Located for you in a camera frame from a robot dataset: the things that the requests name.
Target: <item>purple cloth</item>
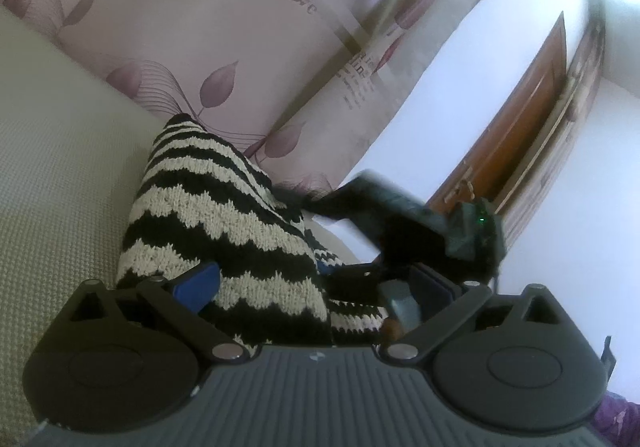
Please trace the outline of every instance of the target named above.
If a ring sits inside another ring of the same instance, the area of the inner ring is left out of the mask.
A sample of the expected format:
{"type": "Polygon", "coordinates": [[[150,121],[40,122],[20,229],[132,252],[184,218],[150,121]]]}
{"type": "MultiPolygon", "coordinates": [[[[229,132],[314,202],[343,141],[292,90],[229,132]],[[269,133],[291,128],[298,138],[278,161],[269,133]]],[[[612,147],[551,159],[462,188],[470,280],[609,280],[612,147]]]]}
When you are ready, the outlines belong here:
{"type": "Polygon", "coordinates": [[[640,445],[640,405],[607,392],[591,425],[616,447],[640,445]]]}

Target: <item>wooden door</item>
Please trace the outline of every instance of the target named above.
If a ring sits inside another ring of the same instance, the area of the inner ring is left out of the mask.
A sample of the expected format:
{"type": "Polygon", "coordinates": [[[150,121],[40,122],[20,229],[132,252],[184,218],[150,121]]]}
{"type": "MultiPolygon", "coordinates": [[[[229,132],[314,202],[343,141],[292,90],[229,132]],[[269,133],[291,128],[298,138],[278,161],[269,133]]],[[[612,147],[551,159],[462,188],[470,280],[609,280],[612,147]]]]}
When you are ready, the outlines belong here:
{"type": "Polygon", "coordinates": [[[540,132],[565,77],[566,36],[561,14],[500,112],[428,206],[446,213],[458,201],[469,201],[474,196],[493,201],[540,132]]]}

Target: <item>metal screw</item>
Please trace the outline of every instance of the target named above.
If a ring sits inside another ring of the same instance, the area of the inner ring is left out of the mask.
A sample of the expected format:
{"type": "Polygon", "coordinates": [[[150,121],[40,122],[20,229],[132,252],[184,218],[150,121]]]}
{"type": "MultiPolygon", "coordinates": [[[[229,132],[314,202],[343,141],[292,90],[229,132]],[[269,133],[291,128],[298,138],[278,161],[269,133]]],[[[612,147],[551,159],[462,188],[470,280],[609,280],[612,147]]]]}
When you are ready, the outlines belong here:
{"type": "Polygon", "coordinates": [[[411,344],[391,344],[386,349],[386,354],[398,361],[409,361],[418,356],[418,348],[411,344]]]}
{"type": "Polygon", "coordinates": [[[222,361],[235,361],[236,359],[242,357],[244,348],[242,348],[239,344],[224,343],[215,346],[211,350],[211,353],[215,358],[222,361]]]}

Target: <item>black and white striped sweater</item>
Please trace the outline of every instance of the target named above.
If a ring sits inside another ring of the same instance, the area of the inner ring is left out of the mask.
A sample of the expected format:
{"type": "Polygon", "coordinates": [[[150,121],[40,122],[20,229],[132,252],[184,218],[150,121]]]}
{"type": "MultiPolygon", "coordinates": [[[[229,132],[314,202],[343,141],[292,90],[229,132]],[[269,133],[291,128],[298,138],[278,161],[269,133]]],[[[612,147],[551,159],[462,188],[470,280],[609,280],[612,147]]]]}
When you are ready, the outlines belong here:
{"type": "Polygon", "coordinates": [[[220,265],[218,294],[200,316],[250,349],[260,343],[377,343],[384,309],[328,300],[321,270],[341,264],[276,200],[271,180],[189,116],[154,141],[133,204],[118,287],[201,261],[220,265]]]}

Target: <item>black robotic device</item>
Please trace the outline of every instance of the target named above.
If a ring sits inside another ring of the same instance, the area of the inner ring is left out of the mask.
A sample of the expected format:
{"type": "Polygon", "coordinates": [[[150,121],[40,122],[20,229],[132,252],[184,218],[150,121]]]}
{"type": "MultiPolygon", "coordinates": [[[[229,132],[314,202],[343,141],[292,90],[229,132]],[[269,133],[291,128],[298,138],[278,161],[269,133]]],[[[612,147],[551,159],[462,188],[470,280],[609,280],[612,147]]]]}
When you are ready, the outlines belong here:
{"type": "Polygon", "coordinates": [[[381,250],[327,276],[334,297],[403,279],[423,321],[397,343],[248,352],[197,315],[214,265],[167,281],[76,289],[34,349],[24,392],[39,446],[590,446],[614,364],[595,355],[545,286],[487,286],[504,257],[484,200],[444,217],[369,176],[321,199],[381,250]]]}

